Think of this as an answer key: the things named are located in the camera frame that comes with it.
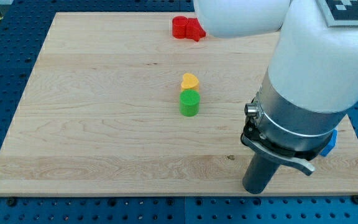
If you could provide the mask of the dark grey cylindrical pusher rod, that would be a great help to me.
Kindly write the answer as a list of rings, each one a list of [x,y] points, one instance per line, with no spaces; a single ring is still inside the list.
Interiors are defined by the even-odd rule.
[[[259,154],[254,154],[243,176],[243,187],[251,194],[260,194],[264,191],[279,166],[279,164],[271,162]]]

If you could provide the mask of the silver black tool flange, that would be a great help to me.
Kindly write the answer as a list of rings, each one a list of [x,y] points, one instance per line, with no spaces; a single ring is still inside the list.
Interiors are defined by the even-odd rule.
[[[311,175],[310,163],[327,145],[333,130],[345,112],[317,112],[286,100],[273,86],[270,75],[263,82],[253,101],[246,104],[246,125],[241,136],[260,164],[247,168],[247,175],[275,173],[278,166],[295,168]]]

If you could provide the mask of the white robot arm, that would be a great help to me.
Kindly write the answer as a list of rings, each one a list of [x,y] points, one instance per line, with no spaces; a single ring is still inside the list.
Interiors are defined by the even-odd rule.
[[[358,101],[358,1],[195,1],[214,37],[279,32],[241,142],[254,151],[242,184],[261,193],[278,167],[306,175]]]

